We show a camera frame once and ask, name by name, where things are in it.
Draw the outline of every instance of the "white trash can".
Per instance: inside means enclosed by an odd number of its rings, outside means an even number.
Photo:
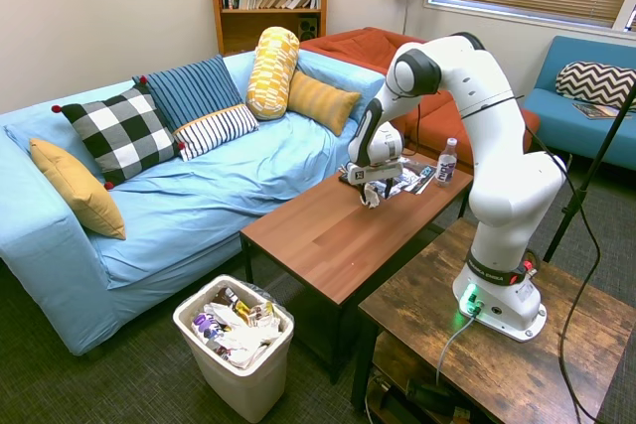
[[[172,318],[192,350],[201,373],[212,389],[234,411],[256,423],[273,407],[285,389],[287,352],[294,332],[293,320],[274,304],[282,335],[247,369],[239,369],[208,349],[192,331],[192,321],[223,287],[230,287],[249,307],[265,301],[236,278],[220,275],[183,302]]]

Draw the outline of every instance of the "yellow pillow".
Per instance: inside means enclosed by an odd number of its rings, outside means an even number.
[[[114,200],[90,171],[67,153],[40,139],[31,140],[31,158],[78,217],[79,223],[107,237],[126,238]]]
[[[298,45],[296,36],[282,27],[270,27],[260,35],[245,102],[256,118],[276,119],[285,114]]]
[[[287,109],[315,119],[340,136],[360,96],[359,93],[334,88],[297,71],[289,87]]]

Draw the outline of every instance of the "black stand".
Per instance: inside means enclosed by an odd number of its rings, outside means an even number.
[[[620,108],[620,111],[616,115],[616,118],[614,119],[614,122],[612,123],[612,127],[609,129],[607,136],[605,136],[605,140],[603,141],[603,144],[598,150],[598,154],[594,158],[592,165],[589,167],[589,170],[587,170],[587,174],[585,175],[583,182],[576,190],[575,195],[571,197],[567,206],[563,208],[563,213],[565,213],[565,217],[563,218],[560,225],[558,226],[558,230],[556,231],[555,237],[553,238],[553,241],[550,243],[550,246],[548,247],[548,251],[546,252],[546,255],[544,256],[544,262],[550,262],[550,260],[553,258],[553,255],[555,254],[555,251],[557,250],[560,240],[563,238],[563,236],[565,235],[565,232],[567,231],[567,228],[569,227],[569,223],[572,222],[572,219],[574,218],[574,216],[580,209],[580,206],[583,204],[583,201],[585,201],[589,183],[591,183],[592,179],[594,178],[594,175],[596,174],[596,171],[598,170],[600,163],[603,161],[605,152],[609,148],[609,145],[612,143],[614,136],[616,136],[616,131],[618,131],[620,124],[623,122],[623,118],[625,118],[625,115],[627,114],[629,107],[634,101],[634,98],[636,98],[636,82],[632,85],[632,89],[629,91],[629,94],[627,95],[627,99],[625,100],[625,103],[623,103],[623,105]]]

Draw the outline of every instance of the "light blue couch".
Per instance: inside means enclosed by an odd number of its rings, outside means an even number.
[[[253,53],[225,62],[244,99]],[[31,137],[56,143],[102,179],[75,131],[51,106],[106,99],[132,82],[0,115],[0,257],[73,354],[88,352],[239,253],[239,230],[348,161],[357,120],[384,78],[303,51],[298,68],[362,93],[342,135],[288,112],[193,161],[175,158],[155,166],[111,191],[125,221],[125,241],[84,230],[26,151]]]
[[[636,69],[636,48],[602,42],[557,36],[553,39],[548,56],[524,107],[541,117],[539,138],[554,147],[594,158],[600,149],[611,120],[587,119],[572,104],[556,92],[558,73],[571,62],[599,62],[616,67]],[[604,161],[616,166],[636,169],[636,119],[621,124]]]

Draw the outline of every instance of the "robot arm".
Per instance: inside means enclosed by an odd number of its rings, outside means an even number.
[[[528,340],[545,323],[546,309],[522,258],[564,177],[546,153],[524,154],[525,124],[517,101],[477,39],[458,34],[400,47],[349,145],[349,182],[401,174],[401,137],[388,121],[411,111],[422,95],[441,89],[452,94],[470,139],[470,207],[479,219],[453,292],[462,313],[471,313],[463,299],[470,291],[472,300],[482,304],[478,321],[515,340]]]

